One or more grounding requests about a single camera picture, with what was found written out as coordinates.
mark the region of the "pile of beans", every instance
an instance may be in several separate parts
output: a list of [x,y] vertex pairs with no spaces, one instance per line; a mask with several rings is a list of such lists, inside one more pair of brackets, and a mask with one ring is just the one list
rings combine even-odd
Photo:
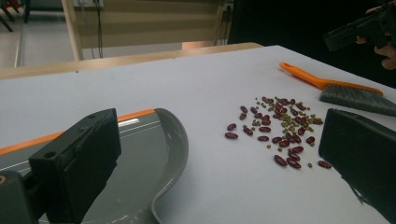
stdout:
[[[249,109],[241,105],[240,106],[239,119],[248,123],[249,125],[243,125],[242,130],[247,135],[254,135],[258,133],[258,141],[269,142],[272,144],[267,145],[267,148],[271,148],[273,145],[277,147],[279,152],[283,149],[288,149],[288,157],[282,158],[280,155],[275,155],[274,160],[280,166],[291,166],[295,169],[301,169],[300,154],[303,153],[304,147],[301,146],[304,141],[311,147],[315,145],[315,137],[310,136],[307,132],[312,133],[314,125],[322,125],[323,121],[321,118],[317,118],[315,114],[307,114],[310,111],[310,107],[305,106],[302,102],[296,102],[294,99],[286,98],[269,98],[263,96],[261,99],[256,98],[256,105],[251,106]],[[282,133],[275,137],[270,137],[267,133],[272,131],[271,125],[273,119],[278,120],[282,126]],[[226,138],[237,139],[238,134],[234,131],[237,129],[236,123],[231,123],[227,126]],[[318,165],[331,169],[332,166],[326,161],[318,161]],[[312,163],[308,163],[307,166],[312,168]]]

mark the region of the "white tabletop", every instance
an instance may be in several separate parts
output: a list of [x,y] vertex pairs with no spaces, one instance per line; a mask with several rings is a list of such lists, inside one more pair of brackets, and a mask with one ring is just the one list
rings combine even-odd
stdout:
[[[325,118],[339,108],[396,130],[396,118],[322,103],[320,90],[292,77],[287,62],[318,77],[379,88],[392,102],[396,90],[356,77],[279,46],[138,63],[0,82],[0,147],[66,130],[82,117],[114,107],[118,115],[165,108],[186,128],[190,156],[182,177],[157,205],[163,223],[388,223],[361,204],[334,170],[317,165],[283,169],[276,148],[239,132],[226,139],[240,105],[262,96],[295,98]],[[272,125],[270,136],[279,135]],[[322,126],[312,133],[320,139]],[[304,161],[319,160],[318,144]]]

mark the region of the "person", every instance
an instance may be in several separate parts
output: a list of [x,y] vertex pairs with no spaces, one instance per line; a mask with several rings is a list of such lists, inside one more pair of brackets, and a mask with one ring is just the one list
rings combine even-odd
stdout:
[[358,4],[352,0],[323,0],[320,4],[316,0],[233,0],[228,44],[279,45],[396,89],[392,46],[373,50],[370,44],[350,44],[329,51],[323,39],[328,32],[364,17],[373,7],[378,7],[375,0],[360,0]]

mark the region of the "wooden table edge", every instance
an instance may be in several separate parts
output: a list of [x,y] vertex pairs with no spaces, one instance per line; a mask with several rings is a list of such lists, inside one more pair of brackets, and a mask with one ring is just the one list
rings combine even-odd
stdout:
[[67,63],[52,63],[25,67],[13,67],[0,69],[0,80],[17,78],[17,77],[35,77],[49,74],[58,74],[66,72],[77,72],[83,70],[108,68],[126,64],[154,62],[164,59],[188,57],[194,55],[213,54],[229,52],[243,49],[262,48],[262,45],[256,43],[242,43],[223,46],[214,46],[198,49],[181,49],[147,54],[128,55],[112,58],[93,59]]

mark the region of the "brush bristles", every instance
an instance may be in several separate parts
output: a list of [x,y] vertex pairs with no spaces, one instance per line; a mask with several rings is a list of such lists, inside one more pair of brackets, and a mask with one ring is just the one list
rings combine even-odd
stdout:
[[319,96],[321,102],[396,117],[396,104],[385,97],[360,89],[328,85]]

